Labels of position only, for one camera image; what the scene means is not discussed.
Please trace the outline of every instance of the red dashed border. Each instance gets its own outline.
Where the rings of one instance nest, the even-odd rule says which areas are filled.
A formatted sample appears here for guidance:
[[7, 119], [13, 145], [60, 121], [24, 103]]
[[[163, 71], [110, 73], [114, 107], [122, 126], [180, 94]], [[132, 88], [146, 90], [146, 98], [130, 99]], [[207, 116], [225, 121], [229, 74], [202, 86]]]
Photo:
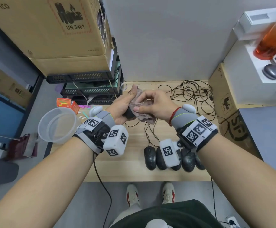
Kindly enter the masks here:
[[58, 23], [60, 24], [60, 26], [61, 26], [61, 28], [62, 28], [64, 34], [70, 35], [70, 34], [82, 34], [82, 33], [91, 33], [91, 32], [92, 32], [91, 27], [90, 27], [89, 20], [88, 20], [88, 18], [87, 18], [87, 16], [86, 16], [86, 12], [85, 12], [85, 9], [84, 9], [84, 7], [83, 7], [83, 3], [82, 3], [81, 0], [78, 0], [78, 1], [80, 2], [81, 8], [82, 8], [82, 10], [83, 10], [83, 15], [84, 15], [85, 18], [86, 18], [86, 21], [87, 21], [87, 24], [88, 24], [88, 27], [89, 27], [90, 30], [89, 30], [89, 31], [74, 32], [74, 33], [67, 33], [67, 32], [64, 30], [64, 27], [62, 26], [61, 21], [58, 19], [58, 16], [56, 15], [56, 12], [53, 10], [53, 8], [52, 8], [52, 6], [51, 6], [49, 0], [47, 0], [47, 3], [48, 3], [48, 5], [49, 5], [51, 11], [53, 12], [53, 14], [54, 14], [56, 20], [57, 20]]

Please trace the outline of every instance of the silver computer mouse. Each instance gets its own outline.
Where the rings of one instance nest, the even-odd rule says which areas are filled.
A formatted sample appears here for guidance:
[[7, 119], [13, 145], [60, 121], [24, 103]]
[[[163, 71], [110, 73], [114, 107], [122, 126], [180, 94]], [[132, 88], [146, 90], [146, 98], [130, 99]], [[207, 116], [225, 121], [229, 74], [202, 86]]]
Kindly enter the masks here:
[[271, 79], [276, 80], [276, 65], [268, 64], [263, 68], [263, 74]]

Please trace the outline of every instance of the orange box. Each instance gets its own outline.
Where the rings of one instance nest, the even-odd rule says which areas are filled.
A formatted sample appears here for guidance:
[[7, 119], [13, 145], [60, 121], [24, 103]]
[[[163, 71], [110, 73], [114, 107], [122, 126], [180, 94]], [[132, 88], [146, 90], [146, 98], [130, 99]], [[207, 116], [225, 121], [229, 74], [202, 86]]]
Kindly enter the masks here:
[[57, 107], [66, 107], [72, 109], [75, 114], [78, 114], [80, 107], [75, 101], [69, 98], [57, 98]]

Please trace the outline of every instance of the power strip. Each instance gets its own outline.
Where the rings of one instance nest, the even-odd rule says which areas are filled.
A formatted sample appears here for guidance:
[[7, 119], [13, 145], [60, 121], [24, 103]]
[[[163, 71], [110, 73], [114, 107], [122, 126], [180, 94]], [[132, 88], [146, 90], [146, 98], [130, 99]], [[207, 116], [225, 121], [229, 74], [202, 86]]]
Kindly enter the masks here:
[[231, 223], [231, 224], [232, 224], [233, 222], [235, 223], [236, 226], [229, 225], [230, 228], [235, 228], [235, 227], [236, 227], [236, 228], [240, 228], [240, 226], [239, 226], [239, 224], [238, 224], [238, 222], [237, 222], [237, 220], [236, 220], [235, 217], [227, 217], [226, 220], [227, 220], [228, 223]]

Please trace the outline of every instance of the plastic bowl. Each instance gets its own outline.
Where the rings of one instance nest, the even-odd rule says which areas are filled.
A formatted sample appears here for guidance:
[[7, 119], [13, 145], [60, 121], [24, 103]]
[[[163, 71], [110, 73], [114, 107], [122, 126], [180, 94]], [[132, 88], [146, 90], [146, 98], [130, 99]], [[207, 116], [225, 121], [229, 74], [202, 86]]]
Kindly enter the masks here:
[[46, 142], [64, 144], [81, 124], [77, 115], [69, 108], [55, 108], [47, 112], [39, 122], [37, 131]]

